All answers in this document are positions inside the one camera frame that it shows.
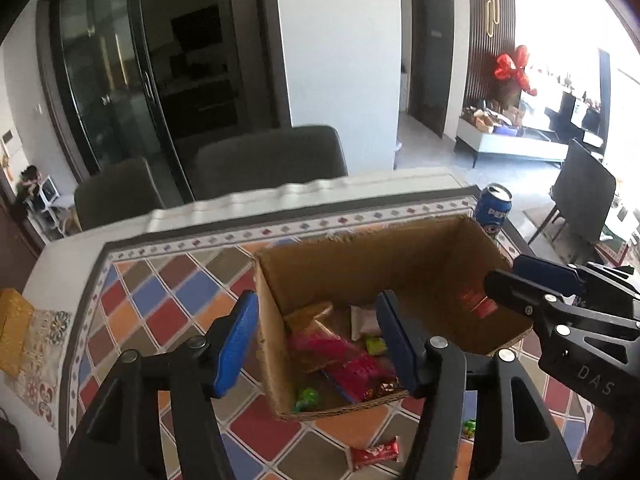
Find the green lollipop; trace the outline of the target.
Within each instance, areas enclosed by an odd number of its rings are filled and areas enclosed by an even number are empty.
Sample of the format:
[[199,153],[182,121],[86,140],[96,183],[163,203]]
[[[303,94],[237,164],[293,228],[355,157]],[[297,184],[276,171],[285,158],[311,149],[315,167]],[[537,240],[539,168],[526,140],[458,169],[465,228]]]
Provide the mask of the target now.
[[299,390],[293,411],[303,413],[313,411],[320,403],[320,393],[315,388],[307,387]]
[[475,438],[475,431],[476,431],[476,420],[474,418],[470,418],[463,423],[462,436],[466,440],[473,440]]

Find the red bow decoration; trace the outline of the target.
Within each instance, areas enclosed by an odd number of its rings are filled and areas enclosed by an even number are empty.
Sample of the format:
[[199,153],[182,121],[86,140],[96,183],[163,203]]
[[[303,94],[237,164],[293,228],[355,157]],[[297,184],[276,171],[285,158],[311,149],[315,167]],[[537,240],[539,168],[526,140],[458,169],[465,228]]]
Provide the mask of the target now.
[[537,90],[530,84],[526,67],[528,65],[529,52],[524,44],[515,49],[514,55],[501,53],[496,59],[494,76],[497,80],[505,81],[514,79],[520,89],[530,96],[536,96]]

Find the small green candy packet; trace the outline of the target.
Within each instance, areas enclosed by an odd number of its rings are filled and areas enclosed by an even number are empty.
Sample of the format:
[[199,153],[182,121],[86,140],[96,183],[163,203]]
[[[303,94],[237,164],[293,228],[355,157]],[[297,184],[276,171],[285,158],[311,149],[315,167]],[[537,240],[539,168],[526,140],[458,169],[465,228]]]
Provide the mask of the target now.
[[370,356],[385,356],[387,353],[387,344],[383,337],[368,337],[366,339],[366,350]]

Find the colourful small candy pack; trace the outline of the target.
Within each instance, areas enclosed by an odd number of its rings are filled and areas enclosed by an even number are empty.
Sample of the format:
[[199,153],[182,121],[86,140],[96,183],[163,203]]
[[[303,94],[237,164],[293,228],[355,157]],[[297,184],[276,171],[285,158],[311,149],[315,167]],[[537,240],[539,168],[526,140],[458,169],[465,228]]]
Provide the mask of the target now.
[[371,378],[364,387],[362,400],[371,401],[374,399],[389,396],[402,389],[397,377],[375,377]]

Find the pink snack bag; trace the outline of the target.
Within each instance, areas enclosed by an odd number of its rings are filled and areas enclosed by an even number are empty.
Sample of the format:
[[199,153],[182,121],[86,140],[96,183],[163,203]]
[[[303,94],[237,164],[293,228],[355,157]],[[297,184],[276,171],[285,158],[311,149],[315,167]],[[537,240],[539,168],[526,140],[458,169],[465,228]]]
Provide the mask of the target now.
[[397,377],[376,356],[370,356],[366,350],[342,337],[291,335],[288,337],[288,344],[301,372],[307,375],[322,373],[352,403],[366,402],[362,400],[362,395],[371,378]]

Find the grey dining chair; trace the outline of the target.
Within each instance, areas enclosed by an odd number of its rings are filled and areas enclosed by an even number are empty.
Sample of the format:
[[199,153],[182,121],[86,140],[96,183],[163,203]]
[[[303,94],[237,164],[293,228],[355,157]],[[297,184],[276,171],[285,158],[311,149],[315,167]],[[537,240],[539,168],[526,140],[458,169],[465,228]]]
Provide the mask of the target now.
[[165,208],[149,164],[142,157],[107,166],[82,182],[75,190],[74,205],[83,231]]
[[347,175],[337,131],[311,125],[247,133],[206,145],[193,159],[190,182],[197,200],[213,200]]

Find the yellow green snack bag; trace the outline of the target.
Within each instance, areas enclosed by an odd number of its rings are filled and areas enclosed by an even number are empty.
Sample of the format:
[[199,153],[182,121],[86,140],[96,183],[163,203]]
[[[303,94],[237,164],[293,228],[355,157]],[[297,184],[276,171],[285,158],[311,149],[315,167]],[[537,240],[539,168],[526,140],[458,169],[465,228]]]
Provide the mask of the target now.
[[376,317],[374,309],[351,306],[349,312],[350,338],[352,338],[352,341],[382,335],[382,330],[378,325],[378,318]]

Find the grey dining chair left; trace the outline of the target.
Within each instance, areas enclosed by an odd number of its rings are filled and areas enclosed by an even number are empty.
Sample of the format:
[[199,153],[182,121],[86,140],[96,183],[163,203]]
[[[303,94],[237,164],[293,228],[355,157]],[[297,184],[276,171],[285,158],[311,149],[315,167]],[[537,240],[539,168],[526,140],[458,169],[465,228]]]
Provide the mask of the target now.
[[142,157],[107,166],[82,182],[75,190],[74,205],[83,231],[165,208],[149,164]]

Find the grey dining chair right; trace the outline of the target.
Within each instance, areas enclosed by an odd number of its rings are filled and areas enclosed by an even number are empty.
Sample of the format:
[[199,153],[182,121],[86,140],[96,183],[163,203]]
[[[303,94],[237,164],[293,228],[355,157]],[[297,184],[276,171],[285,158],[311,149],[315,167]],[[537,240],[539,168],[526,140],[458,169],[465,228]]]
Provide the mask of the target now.
[[347,175],[337,131],[311,125],[247,133],[206,145],[193,159],[190,182],[197,200],[213,200]]

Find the white low cabinet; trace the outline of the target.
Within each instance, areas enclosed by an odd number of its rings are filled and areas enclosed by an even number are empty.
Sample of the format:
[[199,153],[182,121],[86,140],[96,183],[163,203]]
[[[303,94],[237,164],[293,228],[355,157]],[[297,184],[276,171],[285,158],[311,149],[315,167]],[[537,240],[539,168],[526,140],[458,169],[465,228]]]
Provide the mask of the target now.
[[511,157],[539,160],[540,162],[564,162],[568,146],[552,142],[535,131],[524,136],[511,136],[478,130],[464,118],[460,118],[457,128],[457,148],[466,148],[472,153],[472,167],[487,156]]

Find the colourful checkered table mat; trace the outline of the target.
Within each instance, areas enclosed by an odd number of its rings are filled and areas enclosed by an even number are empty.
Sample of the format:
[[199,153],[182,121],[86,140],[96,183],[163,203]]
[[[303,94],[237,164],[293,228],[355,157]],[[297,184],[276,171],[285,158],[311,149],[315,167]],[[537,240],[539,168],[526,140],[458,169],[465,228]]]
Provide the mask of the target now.
[[73,439],[110,365],[127,350],[170,351],[226,312],[244,290],[262,298],[238,385],[216,405],[224,446],[243,479],[305,479],[307,457],[331,479],[349,475],[348,442],[410,436],[420,405],[402,393],[348,404],[324,377],[326,407],[292,411],[298,376],[286,344],[288,312],[327,299],[337,307],[396,292],[408,315],[459,348],[512,346],[577,455],[589,410],[538,367],[534,337],[515,315],[479,315],[463,300],[482,275],[527,252],[513,226],[491,240],[472,223],[475,186],[260,214],[105,243],[70,329],[62,367],[58,438]]

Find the yellow woven box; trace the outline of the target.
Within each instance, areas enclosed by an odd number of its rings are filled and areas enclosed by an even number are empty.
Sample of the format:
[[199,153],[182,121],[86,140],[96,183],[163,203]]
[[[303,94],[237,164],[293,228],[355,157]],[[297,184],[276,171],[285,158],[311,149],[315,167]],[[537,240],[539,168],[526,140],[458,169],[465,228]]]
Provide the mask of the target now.
[[12,378],[20,372],[21,355],[34,307],[13,288],[0,296],[0,366]]

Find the small red candy wrapper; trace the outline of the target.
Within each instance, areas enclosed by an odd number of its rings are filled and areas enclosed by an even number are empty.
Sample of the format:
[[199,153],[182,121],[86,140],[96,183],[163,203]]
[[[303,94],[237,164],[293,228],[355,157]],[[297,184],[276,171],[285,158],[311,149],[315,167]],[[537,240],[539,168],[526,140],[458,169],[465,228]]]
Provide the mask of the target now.
[[404,452],[402,452],[399,436],[393,436],[386,441],[370,446],[370,448],[349,448],[347,452],[347,463],[351,471],[383,462],[401,463],[403,460]]

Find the brown cardboard box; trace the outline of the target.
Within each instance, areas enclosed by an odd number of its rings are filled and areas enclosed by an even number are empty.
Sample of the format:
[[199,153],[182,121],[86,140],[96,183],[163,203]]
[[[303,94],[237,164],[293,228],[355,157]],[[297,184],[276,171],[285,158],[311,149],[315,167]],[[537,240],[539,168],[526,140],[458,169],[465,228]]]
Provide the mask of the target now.
[[509,260],[465,216],[265,248],[255,258],[262,386],[277,418],[365,410],[434,384],[447,352],[522,339],[486,275]]

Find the dark side chair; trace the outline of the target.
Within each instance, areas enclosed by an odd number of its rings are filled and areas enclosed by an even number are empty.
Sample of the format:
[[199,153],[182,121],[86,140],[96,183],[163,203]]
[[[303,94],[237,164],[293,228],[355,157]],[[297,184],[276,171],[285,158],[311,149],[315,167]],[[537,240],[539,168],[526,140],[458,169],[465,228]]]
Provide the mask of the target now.
[[550,190],[553,207],[528,244],[532,244],[554,218],[563,218],[585,243],[596,246],[615,191],[615,177],[582,144],[571,140],[561,171]]

